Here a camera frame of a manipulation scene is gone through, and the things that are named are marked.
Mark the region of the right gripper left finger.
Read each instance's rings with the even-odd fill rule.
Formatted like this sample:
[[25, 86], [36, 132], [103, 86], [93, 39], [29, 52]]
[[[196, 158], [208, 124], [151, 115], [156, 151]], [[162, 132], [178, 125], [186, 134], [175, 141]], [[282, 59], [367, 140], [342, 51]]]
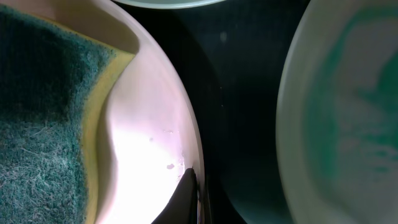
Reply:
[[196, 173], [186, 169], [168, 204], [152, 224], [197, 224], [198, 185]]

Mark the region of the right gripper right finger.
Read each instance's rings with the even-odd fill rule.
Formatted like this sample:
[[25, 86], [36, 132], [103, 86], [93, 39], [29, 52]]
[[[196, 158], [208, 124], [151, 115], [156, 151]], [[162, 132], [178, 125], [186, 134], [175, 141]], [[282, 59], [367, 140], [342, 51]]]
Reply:
[[206, 219], [211, 224], [246, 224], [224, 191], [219, 179], [206, 176]]

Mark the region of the white pink plate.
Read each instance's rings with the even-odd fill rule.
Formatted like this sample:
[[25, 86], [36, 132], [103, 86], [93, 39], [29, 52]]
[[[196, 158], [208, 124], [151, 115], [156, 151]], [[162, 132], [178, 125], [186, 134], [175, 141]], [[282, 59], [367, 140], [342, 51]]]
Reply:
[[203, 154], [184, 86], [153, 37], [112, 1], [2, 1], [133, 54], [101, 110], [96, 134], [94, 223], [152, 223], [186, 169], [198, 185], [203, 223]]

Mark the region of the green yellow scrub sponge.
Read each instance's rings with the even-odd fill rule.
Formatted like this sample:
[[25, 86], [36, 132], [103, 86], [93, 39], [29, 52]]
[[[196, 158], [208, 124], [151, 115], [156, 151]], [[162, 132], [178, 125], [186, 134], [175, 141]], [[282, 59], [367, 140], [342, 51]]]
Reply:
[[133, 54], [1, 6], [1, 222], [94, 223], [96, 134]]

